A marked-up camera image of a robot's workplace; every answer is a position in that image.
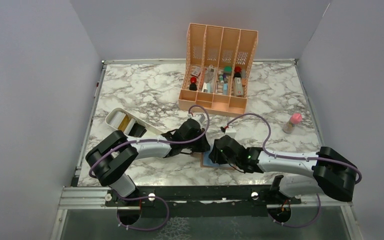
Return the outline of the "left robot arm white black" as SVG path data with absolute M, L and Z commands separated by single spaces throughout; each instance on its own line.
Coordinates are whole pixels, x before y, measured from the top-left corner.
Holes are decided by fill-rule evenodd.
M 138 188 L 126 174 L 135 160 L 170 158 L 189 150 L 204 153 L 210 150 L 205 129 L 194 119 L 187 119 L 179 128 L 154 137 L 132 137 L 115 130 L 90 150 L 85 160 L 91 176 L 103 187 L 110 187 L 124 205 L 137 200 Z

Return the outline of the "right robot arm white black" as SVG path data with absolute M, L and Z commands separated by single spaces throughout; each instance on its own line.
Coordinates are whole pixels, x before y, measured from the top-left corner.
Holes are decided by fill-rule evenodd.
M 244 147 L 224 135 L 214 141 L 208 157 L 214 164 L 230 164 L 244 173 L 292 174 L 268 190 L 269 199 L 276 204 L 288 197 L 320 193 L 340 202 L 351 202 L 355 185 L 362 177 L 356 165 L 327 146 L 317 152 L 275 152 L 264 146 Z

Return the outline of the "brown leather card holder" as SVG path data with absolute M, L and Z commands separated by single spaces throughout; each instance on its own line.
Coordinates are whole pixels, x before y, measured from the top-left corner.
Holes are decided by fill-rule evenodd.
M 218 164 L 213 163 L 209 158 L 210 151 L 204 152 L 200 159 L 200 167 L 201 168 L 214 168 L 214 169 L 225 169 L 225 170 L 233 170 L 233 168 L 229 164 Z

